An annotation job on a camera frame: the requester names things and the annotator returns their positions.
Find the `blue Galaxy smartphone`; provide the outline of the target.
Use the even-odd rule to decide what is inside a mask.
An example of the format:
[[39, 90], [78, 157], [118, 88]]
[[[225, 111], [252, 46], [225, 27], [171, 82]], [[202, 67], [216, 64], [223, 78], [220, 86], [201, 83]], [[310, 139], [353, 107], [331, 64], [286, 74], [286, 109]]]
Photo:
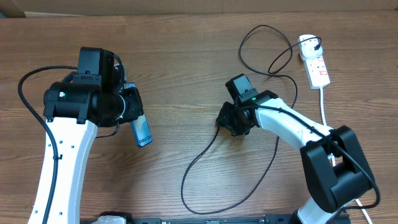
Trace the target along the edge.
[[145, 114], [138, 117], [137, 120], [131, 121], [130, 124], [138, 147], [144, 147], [152, 142], [152, 135]]

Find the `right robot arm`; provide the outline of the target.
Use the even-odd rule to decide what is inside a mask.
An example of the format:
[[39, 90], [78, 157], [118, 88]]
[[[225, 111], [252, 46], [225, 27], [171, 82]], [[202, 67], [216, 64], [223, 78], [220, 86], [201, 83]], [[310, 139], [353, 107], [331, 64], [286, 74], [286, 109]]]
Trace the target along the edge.
[[369, 163], [355, 132], [347, 126], [324, 126], [287, 106], [275, 93], [258, 92], [245, 74], [225, 84], [233, 102], [225, 102], [216, 119], [232, 136], [251, 128], [268, 130], [300, 153], [310, 198], [291, 223], [347, 223], [343, 211], [375, 188]]

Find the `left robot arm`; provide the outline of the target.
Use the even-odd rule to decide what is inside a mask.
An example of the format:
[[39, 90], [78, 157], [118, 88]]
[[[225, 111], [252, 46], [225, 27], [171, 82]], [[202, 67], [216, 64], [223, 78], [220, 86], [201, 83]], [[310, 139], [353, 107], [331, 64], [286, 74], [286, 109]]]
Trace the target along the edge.
[[79, 223], [86, 164], [100, 127], [129, 123], [138, 147], [152, 142], [139, 90], [125, 74], [118, 55], [82, 47], [78, 65], [44, 93], [42, 115], [21, 99], [46, 132], [29, 223]]

